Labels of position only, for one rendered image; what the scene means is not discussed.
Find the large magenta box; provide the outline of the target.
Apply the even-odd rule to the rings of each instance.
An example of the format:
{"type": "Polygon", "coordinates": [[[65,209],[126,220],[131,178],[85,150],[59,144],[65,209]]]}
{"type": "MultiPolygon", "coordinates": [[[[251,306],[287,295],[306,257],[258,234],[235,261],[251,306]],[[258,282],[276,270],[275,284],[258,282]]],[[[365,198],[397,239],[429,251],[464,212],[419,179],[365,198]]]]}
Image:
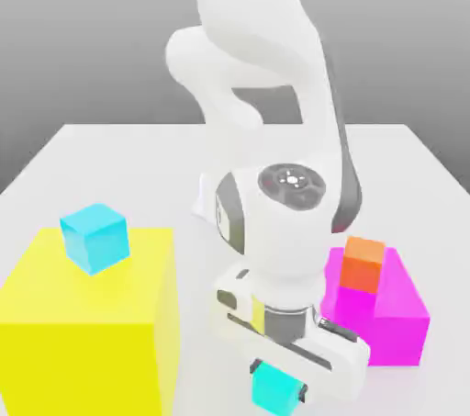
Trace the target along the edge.
{"type": "Polygon", "coordinates": [[[370,346],[370,366],[418,365],[431,318],[398,251],[385,249],[375,294],[340,286],[342,256],[341,247],[330,250],[322,315],[370,346]]]}

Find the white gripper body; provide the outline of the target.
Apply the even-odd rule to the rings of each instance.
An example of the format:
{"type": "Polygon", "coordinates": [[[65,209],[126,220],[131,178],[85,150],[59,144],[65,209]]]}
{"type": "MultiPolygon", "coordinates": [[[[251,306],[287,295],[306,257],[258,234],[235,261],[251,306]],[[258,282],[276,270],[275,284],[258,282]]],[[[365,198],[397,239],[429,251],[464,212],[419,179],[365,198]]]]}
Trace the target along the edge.
{"type": "Polygon", "coordinates": [[[215,331],[233,343],[249,365],[261,359],[307,384],[306,404],[319,397],[351,401],[364,385],[368,344],[313,309],[307,313],[305,336],[287,344],[259,334],[226,307],[213,308],[211,320],[215,331]]]}

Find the small cyan cube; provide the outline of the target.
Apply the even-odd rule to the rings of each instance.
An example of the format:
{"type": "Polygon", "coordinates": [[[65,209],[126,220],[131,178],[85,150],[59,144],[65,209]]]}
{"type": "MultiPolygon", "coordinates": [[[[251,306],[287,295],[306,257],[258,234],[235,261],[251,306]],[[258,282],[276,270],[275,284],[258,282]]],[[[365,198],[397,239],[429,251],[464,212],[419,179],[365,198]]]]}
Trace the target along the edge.
{"type": "Polygon", "coordinates": [[[66,255],[88,275],[96,275],[130,256],[126,219],[95,203],[60,219],[66,255]]]}

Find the large yellow box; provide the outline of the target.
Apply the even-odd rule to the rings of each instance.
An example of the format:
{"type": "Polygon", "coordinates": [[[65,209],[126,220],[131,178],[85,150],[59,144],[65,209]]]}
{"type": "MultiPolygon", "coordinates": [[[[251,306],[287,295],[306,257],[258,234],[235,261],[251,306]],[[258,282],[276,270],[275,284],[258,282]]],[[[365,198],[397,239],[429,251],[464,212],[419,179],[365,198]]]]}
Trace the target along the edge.
{"type": "Polygon", "coordinates": [[[172,416],[180,356],[173,233],[135,228],[88,275],[40,230],[0,287],[7,416],[172,416]]]}

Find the small turquoise cube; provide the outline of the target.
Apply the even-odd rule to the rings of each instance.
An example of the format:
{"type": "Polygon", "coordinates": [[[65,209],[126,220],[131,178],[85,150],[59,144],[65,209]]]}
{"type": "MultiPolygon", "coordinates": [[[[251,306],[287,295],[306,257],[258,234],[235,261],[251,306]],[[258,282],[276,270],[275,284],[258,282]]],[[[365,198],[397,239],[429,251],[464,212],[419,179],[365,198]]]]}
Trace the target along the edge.
{"type": "Polygon", "coordinates": [[[303,387],[300,380],[261,362],[252,374],[252,402],[274,416],[291,416],[303,387]]]}

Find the small orange cube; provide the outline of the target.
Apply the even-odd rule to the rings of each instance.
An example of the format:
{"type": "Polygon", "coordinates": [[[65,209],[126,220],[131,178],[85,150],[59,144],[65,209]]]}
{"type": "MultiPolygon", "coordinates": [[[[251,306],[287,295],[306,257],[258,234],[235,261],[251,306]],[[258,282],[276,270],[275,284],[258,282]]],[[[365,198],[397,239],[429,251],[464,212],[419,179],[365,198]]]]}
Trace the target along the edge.
{"type": "Polygon", "coordinates": [[[378,290],[386,245],[350,236],[342,257],[340,286],[375,294],[378,290]]]}

